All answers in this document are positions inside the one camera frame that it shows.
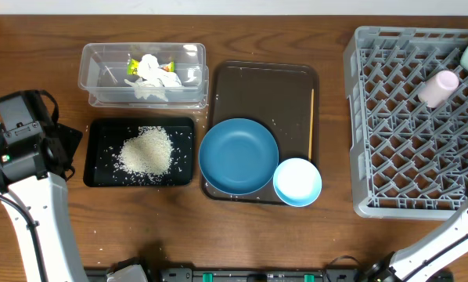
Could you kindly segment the dark blue plate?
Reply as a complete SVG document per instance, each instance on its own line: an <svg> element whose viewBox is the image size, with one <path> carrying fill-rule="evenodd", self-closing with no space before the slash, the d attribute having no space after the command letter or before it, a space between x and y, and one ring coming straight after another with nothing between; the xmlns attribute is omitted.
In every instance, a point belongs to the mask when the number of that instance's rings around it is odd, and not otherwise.
<svg viewBox="0 0 468 282"><path fill-rule="evenodd" d="M262 124L232 118L204 136L198 162L203 177L217 190L246 195L262 189L279 164L275 137Z"/></svg>

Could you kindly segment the yellow green snack wrapper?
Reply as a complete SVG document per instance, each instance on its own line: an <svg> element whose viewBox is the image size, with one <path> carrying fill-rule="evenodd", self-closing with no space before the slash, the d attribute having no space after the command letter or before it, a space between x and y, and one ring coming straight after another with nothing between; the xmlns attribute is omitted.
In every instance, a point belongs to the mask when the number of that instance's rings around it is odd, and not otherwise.
<svg viewBox="0 0 468 282"><path fill-rule="evenodd" d="M146 72L146 71L150 71L152 69L161 69L161 70L166 71L166 72L174 72L175 71L175 62L171 61L170 63L159 64L156 67L152 63L145 63L145 62L141 62L141 61L138 61L138 60L130 59L128 61L128 66L127 66L126 73L128 75L138 75L139 70L141 70L143 72Z"/></svg>

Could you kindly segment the pink cup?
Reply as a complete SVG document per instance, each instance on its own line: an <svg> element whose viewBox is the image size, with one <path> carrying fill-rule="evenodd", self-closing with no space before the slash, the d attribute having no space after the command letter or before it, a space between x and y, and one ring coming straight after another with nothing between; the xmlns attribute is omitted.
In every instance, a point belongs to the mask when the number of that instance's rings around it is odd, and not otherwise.
<svg viewBox="0 0 468 282"><path fill-rule="evenodd" d="M443 104L458 86L457 75L450 70L442 70L425 82L418 98L429 108L436 108Z"/></svg>

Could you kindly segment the white tissue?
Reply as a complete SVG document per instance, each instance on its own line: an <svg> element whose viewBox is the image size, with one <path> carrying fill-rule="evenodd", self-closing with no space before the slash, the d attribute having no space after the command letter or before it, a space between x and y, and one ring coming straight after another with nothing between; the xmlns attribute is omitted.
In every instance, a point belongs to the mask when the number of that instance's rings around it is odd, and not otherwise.
<svg viewBox="0 0 468 282"><path fill-rule="evenodd" d="M145 63L152 63L156 67L159 65L158 59L152 54L145 54L141 60ZM165 88L181 88L182 82L175 72L166 72L161 69L152 69L143 72L139 70L135 81L125 79L124 82L134 89L137 99L148 99L150 96L155 96L158 99L168 102Z"/></svg>

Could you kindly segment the wooden chopstick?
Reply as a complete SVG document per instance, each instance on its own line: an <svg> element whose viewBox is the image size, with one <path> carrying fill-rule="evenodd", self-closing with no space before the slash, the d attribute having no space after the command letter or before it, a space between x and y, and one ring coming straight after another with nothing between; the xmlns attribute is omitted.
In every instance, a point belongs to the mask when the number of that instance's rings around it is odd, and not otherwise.
<svg viewBox="0 0 468 282"><path fill-rule="evenodd" d="M310 102L310 115L309 115L309 136L308 136L308 159L311 160L312 156L312 140L313 140L313 124L314 124L314 104L315 104L315 90L311 90Z"/></svg>

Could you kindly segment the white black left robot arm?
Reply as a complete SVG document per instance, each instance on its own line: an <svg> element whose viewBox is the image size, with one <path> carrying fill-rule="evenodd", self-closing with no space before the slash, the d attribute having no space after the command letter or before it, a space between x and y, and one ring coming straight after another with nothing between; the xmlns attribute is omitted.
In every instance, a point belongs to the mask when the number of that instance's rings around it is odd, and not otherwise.
<svg viewBox="0 0 468 282"><path fill-rule="evenodd" d="M87 281L69 218L67 181L52 172L5 186L0 201L13 224L28 281Z"/></svg>

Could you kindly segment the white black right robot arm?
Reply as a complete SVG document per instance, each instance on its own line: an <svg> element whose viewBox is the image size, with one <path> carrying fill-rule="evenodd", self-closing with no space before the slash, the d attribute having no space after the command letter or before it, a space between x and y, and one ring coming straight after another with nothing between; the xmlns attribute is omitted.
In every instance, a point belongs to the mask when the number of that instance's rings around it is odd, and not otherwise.
<svg viewBox="0 0 468 282"><path fill-rule="evenodd" d="M468 252L467 197L455 213L410 247L389 254L373 265L360 281L427 281L437 271Z"/></svg>

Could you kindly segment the light blue bowl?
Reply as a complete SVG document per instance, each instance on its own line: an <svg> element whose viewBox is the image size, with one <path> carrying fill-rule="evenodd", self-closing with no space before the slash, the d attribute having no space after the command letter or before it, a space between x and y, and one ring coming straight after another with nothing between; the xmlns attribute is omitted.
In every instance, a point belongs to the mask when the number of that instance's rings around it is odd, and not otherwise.
<svg viewBox="0 0 468 282"><path fill-rule="evenodd" d="M279 199L296 208L314 203L322 192L319 170L302 158L283 161L275 170L272 184Z"/></svg>

